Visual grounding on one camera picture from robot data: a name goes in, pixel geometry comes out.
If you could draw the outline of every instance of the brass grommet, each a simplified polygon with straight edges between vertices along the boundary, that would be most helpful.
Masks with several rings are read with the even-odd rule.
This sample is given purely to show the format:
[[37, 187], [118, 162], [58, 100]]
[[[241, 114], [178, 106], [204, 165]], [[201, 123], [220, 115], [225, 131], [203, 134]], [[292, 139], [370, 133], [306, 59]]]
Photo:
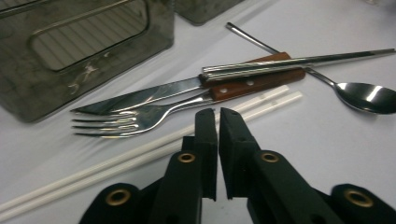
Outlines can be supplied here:
[[262, 160], [268, 161], [268, 162], [277, 162], [277, 161], [279, 161], [279, 157], [273, 153], [264, 152], [264, 153], [262, 153]]
[[131, 198], [131, 192], [126, 189], [115, 189], [106, 197], [106, 203], [111, 206], [118, 206], [126, 203]]
[[348, 201], [360, 207], [371, 207], [374, 204], [371, 198], [354, 189], [345, 190], [344, 196], [347, 198]]
[[191, 153], [183, 153], [180, 154], [177, 159], [181, 162], [192, 162], [195, 161], [195, 156], [192, 155]]

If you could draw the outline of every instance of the black clamp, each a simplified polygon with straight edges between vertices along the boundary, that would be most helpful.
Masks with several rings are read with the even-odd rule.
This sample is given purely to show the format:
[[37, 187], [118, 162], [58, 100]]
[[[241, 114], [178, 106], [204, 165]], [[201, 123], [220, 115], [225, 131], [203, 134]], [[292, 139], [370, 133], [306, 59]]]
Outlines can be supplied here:
[[218, 146], [227, 196], [248, 198], [255, 224], [396, 223], [396, 211], [367, 189], [345, 184], [326, 195], [311, 188], [279, 153], [261, 150], [242, 117], [196, 114], [195, 136], [183, 138], [163, 178], [139, 190], [130, 184], [104, 189], [80, 224], [198, 224], [202, 198], [216, 200]]

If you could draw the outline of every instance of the white chopstick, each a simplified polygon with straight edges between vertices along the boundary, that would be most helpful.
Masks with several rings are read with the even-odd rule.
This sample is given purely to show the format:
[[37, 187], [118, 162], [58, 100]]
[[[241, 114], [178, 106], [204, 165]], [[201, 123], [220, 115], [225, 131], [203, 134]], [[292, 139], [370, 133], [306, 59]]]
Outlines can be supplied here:
[[[278, 107], [289, 104], [302, 96], [299, 92], [296, 92], [275, 100], [270, 104], [256, 108], [246, 113], [246, 115], [244, 114], [244, 111], [262, 102], [273, 99], [287, 90], [288, 88], [286, 86], [282, 86], [275, 90], [268, 91], [261, 96], [255, 97], [232, 108], [232, 110], [242, 113], [246, 121], [255, 119], [258, 116], [270, 112]], [[89, 169], [56, 181], [43, 188], [36, 189], [7, 203], [3, 203], [0, 205], [0, 222], [37, 208], [45, 203], [62, 198], [78, 190], [87, 188], [88, 186], [110, 178], [111, 176], [118, 175], [149, 161], [153, 161], [172, 152], [176, 152], [181, 149], [180, 139], [184, 135], [193, 133], [193, 127], [194, 126], [191, 125], [180, 132], [168, 134], [154, 142], [143, 145], [142, 147], [134, 148], [133, 150], [123, 153], [113, 159], [101, 162]]]

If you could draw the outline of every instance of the metal box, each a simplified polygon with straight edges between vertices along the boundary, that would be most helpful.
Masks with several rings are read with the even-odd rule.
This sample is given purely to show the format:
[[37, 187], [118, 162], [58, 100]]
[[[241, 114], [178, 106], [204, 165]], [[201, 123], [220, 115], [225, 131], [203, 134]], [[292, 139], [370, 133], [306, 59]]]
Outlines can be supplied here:
[[0, 104], [32, 122], [168, 49], [172, 0], [0, 2]]
[[203, 25], [244, 0], [176, 0], [175, 12], [193, 25]]

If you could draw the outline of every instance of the cutlery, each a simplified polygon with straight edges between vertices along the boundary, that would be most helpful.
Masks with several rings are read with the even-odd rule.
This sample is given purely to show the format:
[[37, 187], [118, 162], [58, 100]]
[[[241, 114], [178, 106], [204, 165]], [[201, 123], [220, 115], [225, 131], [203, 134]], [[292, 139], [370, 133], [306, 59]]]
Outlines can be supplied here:
[[248, 81], [239, 80], [220, 84], [197, 96], [169, 105], [142, 105], [133, 110], [115, 112], [102, 119], [73, 119], [74, 122], [89, 123], [88, 126], [73, 126], [85, 131], [104, 133], [76, 133], [77, 135], [122, 138], [144, 133], [157, 127], [171, 113], [200, 105], [211, 105], [246, 95], [256, 91], [268, 90], [304, 78], [303, 70], [274, 73], [262, 77], [251, 77]]
[[332, 63], [344, 63], [361, 59], [369, 59], [396, 53], [395, 49], [379, 49], [362, 52], [333, 54], [315, 57], [288, 59], [276, 62], [236, 63], [203, 68], [205, 81], [224, 80], [234, 77], [262, 75], [293, 68], [308, 68]]
[[[279, 61], [287, 60], [290, 56], [285, 53], [277, 53], [267, 57], [253, 60], [251, 62], [259, 61]], [[185, 93], [188, 91], [204, 90], [212, 86], [218, 85], [221, 82], [205, 82], [201, 76], [192, 77], [177, 82], [167, 83], [156, 87], [151, 87], [141, 91], [134, 91], [131, 93], [116, 96], [108, 100], [104, 100], [91, 105], [84, 105], [79, 108], [71, 110], [77, 114], [91, 114], [91, 115], [117, 115], [125, 110], [137, 108], [141, 105], [146, 105], [152, 102], [159, 101], [164, 98], [172, 97]]]
[[[260, 40], [242, 31], [232, 23], [228, 22], [226, 27], [233, 33], [245, 38], [247, 41], [255, 44], [256, 46], [265, 49], [270, 53], [278, 53], [276, 49], [265, 45]], [[374, 114], [396, 113], [396, 91], [384, 88], [382, 86], [366, 83], [335, 83], [311, 68], [305, 68], [304, 70], [306, 73], [311, 74], [312, 76], [330, 85], [334, 89], [337, 96], [346, 105], [349, 105], [352, 108]]]

